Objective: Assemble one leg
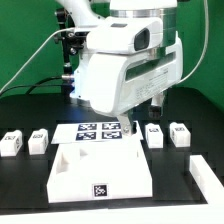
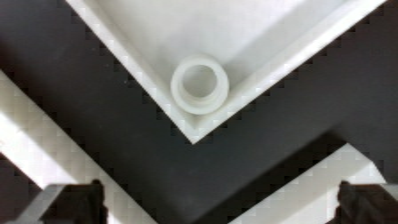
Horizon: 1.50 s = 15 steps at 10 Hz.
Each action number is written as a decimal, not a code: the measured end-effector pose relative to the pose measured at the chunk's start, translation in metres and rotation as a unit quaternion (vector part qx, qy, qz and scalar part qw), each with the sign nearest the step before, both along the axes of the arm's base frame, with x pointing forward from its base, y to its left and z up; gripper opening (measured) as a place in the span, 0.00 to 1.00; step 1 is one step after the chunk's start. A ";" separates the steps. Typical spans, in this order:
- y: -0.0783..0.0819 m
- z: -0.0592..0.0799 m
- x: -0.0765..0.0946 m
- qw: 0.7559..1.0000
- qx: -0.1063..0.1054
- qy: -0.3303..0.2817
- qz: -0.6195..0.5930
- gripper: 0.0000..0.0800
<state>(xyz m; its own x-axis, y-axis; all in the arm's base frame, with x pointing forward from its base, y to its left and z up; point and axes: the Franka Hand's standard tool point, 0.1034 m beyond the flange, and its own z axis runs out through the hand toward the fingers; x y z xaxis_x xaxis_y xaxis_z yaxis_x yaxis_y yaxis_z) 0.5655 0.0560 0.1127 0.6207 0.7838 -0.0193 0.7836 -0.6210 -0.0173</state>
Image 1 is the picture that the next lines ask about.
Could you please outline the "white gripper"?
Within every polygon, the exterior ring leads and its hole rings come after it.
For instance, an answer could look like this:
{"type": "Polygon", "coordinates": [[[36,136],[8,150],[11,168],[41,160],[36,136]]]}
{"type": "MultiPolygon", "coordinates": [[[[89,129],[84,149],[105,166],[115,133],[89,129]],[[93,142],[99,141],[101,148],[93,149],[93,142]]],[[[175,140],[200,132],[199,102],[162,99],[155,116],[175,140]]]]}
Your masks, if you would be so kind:
{"type": "Polygon", "coordinates": [[[119,115],[117,119],[123,135],[133,134],[133,120],[126,111],[152,98],[149,116],[160,118],[165,100],[162,91],[181,79],[183,56],[179,37],[174,45],[165,48],[164,56],[159,59],[151,59],[151,56],[150,51],[133,55],[96,53],[90,59],[90,105],[99,114],[119,115]]]}

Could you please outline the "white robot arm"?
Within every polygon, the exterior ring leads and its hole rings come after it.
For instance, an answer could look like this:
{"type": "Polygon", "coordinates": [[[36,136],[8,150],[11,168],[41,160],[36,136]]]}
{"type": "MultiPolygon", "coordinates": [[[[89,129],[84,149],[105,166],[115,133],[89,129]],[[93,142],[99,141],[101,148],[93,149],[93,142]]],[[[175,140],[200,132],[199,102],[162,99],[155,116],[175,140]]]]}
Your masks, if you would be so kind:
{"type": "Polygon", "coordinates": [[[70,97],[133,134],[132,108],[157,99],[183,72],[177,0],[56,0],[84,40],[70,97]]]}

